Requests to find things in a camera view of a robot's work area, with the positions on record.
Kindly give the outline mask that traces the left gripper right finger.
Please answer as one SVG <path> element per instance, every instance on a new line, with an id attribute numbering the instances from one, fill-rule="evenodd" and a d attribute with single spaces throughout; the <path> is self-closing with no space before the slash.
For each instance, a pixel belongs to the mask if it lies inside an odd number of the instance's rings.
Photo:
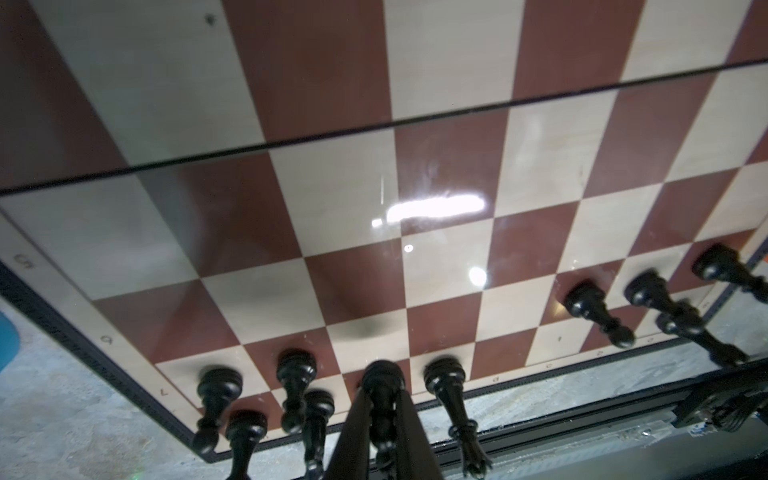
<path id="1" fill-rule="evenodd" d="M 439 463 L 406 390 L 401 390 L 395 397 L 395 431 L 396 478 L 443 480 Z"/>

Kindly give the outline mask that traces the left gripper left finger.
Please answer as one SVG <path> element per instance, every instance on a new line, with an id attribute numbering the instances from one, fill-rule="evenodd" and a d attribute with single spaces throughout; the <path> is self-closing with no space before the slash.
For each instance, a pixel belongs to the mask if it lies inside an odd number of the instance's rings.
<path id="1" fill-rule="evenodd" d="M 368 394 L 360 389 L 325 470 L 325 480 L 368 479 L 371 406 Z"/>

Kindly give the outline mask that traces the black chess piece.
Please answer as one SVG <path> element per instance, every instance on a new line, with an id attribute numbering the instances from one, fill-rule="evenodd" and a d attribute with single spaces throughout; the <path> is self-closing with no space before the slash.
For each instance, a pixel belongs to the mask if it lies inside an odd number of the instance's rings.
<path id="1" fill-rule="evenodd" d="M 395 479 L 395 400 L 405 389 L 401 368 L 388 360 L 377 360 L 364 372 L 362 389 L 372 403 L 370 439 L 376 448 L 376 466 L 385 479 Z"/>

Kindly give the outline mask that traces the folding chess board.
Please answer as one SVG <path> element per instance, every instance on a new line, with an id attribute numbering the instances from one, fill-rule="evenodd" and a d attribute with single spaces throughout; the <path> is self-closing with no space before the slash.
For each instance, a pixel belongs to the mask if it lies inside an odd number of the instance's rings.
<path id="1" fill-rule="evenodd" d="M 282 353 L 347 417 L 365 367 L 465 388 L 621 347 L 647 270 L 710 316 L 716 244 L 767 244 L 763 1 L 5 1 L 1 289 L 207 461 L 281 426 Z"/>

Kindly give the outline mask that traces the blue plastic tray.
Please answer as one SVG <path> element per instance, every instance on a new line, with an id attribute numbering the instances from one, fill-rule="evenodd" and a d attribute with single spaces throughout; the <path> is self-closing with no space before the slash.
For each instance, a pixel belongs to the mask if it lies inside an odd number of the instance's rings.
<path id="1" fill-rule="evenodd" d="M 21 340 L 11 320 L 0 313 L 0 370 L 5 369 L 18 355 Z"/>

